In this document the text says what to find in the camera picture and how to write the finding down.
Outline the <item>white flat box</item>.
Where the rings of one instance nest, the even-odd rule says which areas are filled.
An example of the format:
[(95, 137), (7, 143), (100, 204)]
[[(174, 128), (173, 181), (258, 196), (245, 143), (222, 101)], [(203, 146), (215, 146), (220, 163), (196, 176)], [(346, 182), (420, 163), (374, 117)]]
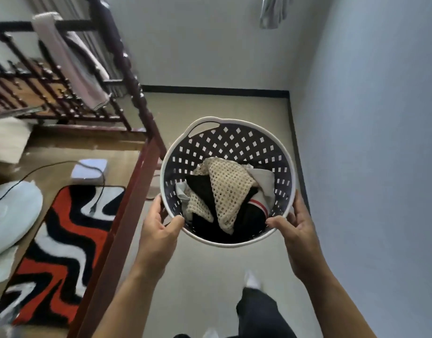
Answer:
[(79, 182), (103, 182), (108, 161), (106, 159), (81, 159), (71, 172), (71, 179)]

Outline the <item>white bedding bundle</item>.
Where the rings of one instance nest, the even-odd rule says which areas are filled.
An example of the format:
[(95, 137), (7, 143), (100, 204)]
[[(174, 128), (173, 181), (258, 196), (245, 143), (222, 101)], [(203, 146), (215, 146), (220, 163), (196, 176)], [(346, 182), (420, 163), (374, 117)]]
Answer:
[(34, 225), (44, 197), (34, 181), (0, 185), (0, 254), (17, 243)]

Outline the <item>cream crochet mesh garment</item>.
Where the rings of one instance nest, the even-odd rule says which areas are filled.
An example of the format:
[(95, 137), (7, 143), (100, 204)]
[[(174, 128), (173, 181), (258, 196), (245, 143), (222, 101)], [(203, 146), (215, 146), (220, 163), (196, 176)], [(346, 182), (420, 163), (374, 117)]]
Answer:
[(251, 191), (256, 193), (258, 184), (243, 165), (210, 157), (186, 176), (183, 193), (188, 201), (182, 204), (182, 212), (186, 220), (197, 215), (233, 235), (241, 205)]

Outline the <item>white pillow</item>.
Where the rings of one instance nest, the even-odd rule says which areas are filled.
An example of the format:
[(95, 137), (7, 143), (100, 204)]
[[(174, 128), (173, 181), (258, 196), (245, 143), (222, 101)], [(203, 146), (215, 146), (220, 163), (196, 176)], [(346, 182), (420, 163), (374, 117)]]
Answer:
[(32, 133), (32, 125), (21, 119), (0, 119), (0, 162), (18, 164)]

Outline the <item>person's white sock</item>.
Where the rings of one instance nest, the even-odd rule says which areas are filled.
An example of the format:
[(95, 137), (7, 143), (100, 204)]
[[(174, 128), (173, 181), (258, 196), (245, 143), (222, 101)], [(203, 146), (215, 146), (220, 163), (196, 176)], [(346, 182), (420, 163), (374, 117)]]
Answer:
[(256, 289), (262, 291), (263, 286), (260, 280), (256, 277), (256, 275), (250, 271), (247, 270), (244, 277), (244, 287), (250, 288), (250, 289)]

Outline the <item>beige towel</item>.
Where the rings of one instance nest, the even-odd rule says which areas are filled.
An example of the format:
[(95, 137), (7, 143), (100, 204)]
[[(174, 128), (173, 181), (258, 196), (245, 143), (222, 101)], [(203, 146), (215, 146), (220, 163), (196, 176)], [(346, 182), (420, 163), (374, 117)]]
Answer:
[(111, 93), (100, 84), (100, 80), (109, 79), (109, 74), (75, 32), (58, 30), (60, 21), (59, 13), (44, 12), (34, 15), (31, 23), (72, 90), (87, 107), (98, 110), (110, 100)]

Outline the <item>dark white-rimmed laundry basket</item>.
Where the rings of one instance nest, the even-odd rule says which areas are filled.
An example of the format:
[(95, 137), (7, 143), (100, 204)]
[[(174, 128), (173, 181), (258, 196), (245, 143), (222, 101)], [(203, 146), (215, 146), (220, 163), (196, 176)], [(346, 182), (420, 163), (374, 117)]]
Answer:
[(259, 125), (204, 117), (169, 148), (160, 192), (170, 217), (210, 246), (235, 248), (275, 232), (266, 220), (294, 213), (297, 174), (285, 146)]

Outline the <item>grey hanging cloth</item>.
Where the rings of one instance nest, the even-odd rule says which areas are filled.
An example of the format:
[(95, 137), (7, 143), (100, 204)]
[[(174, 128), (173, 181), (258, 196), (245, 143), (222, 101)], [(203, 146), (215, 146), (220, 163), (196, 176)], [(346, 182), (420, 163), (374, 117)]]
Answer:
[(261, 29), (274, 30), (288, 15), (288, 7), (293, 0), (262, 0), (259, 26)]

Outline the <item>person's right hand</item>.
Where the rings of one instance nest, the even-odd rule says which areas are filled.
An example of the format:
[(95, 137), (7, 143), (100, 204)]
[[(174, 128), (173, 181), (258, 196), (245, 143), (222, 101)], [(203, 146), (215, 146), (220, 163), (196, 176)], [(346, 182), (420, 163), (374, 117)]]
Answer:
[(289, 213), (285, 218), (293, 224), (293, 239), (283, 239), (294, 274), (304, 284), (331, 278), (333, 274), (323, 256), (314, 222), (299, 190), (296, 190), (292, 207), (294, 213)]

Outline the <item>person's right forearm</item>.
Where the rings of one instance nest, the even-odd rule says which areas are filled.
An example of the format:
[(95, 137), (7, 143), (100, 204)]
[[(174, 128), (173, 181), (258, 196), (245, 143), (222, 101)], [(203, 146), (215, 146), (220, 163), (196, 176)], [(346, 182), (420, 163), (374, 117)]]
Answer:
[(302, 269), (298, 278), (309, 294), (323, 338), (377, 338), (327, 265)]

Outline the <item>person's left forearm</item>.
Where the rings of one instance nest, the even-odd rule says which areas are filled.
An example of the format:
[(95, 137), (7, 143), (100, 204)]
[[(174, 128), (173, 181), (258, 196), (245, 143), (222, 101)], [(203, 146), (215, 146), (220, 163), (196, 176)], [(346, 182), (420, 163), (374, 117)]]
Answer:
[(91, 338), (143, 338), (153, 294), (169, 260), (136, 261)]

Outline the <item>red black white wavy rug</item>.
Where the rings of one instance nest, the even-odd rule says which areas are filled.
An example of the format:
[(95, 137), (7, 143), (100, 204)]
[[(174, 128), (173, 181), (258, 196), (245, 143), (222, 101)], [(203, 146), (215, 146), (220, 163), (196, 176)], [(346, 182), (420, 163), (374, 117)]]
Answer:
[(0, 297), (0, 320), (70, 327), (124, 193), (90, 185), (58, 192)]

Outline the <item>black garment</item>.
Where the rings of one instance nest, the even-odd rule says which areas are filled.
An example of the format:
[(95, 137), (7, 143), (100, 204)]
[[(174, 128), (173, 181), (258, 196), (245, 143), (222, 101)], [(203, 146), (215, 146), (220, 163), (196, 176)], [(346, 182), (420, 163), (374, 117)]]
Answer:
[(197, 215), (190, 221), (193, 233), (204, 240), (220, 244), (237, 244), (247, 242), (265, 231), (267, 216), (264, 207), (253, 199), (253, 196), (260, 196), (258, 191), (251, 191), (247, 199), (241, 205), (240, 213), (235, 221), (233, 235), (224, 233), (218, 223), (209, 223)]

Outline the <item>dark wooden bunk bed frame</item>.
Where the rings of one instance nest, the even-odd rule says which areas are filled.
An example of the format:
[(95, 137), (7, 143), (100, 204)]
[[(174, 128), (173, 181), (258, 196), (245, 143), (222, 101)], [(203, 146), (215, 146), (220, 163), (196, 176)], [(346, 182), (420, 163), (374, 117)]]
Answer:
[(15, 64), (8, 61), (12, 70), (0, 63), (0, 116), (35, 120), (27, 146), (27, 152), (35, 156), (21, 159), (22, 169), (46, 164), (47, 158), (52, 163), (60, 158), (59, 153), (68, 159), (95, 154), (97, 151), (91, 149), (100, 143), (101, 149), (112, 151), (106, 186), (125, 184), (115, 222), (102, 244), (88, 292), (70, 327), (18, 325), (12, 327), (16, 338), (91, 338), (116, 293), (158, 159), (166, 153), (109, 4), (106, 0), (85, 1), (89, 10), (86, 19), (62, 20), (57, 28), (62, 32), (98, 33), (122, 76), (105, 81), (100, 78), (100, 83), (108, 92), (115, 86), (125, 87), (139, 112), (141, 128), (129, 124), (112, 94), (108, 104), (87, 107), (52, 58), (45, 56), (45, 49), (41, 49), (42, 57), (52, 72), (22, 51), (12, 35), (34, 32), (30, 20), (0, 21), (0, 44), (18, 60)]

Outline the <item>white garment with red stripe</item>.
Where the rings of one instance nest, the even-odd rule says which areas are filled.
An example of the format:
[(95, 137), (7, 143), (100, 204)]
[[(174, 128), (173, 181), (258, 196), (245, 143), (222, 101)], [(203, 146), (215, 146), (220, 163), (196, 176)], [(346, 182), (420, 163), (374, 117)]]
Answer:
[(250, 164), (243, 165), (249, 175), (258, 184), (260, 196), (253, 196), (257, 200), (268, 216), (275, 204), (275, 175), (272, 171), (266, 169), (257, 169)]

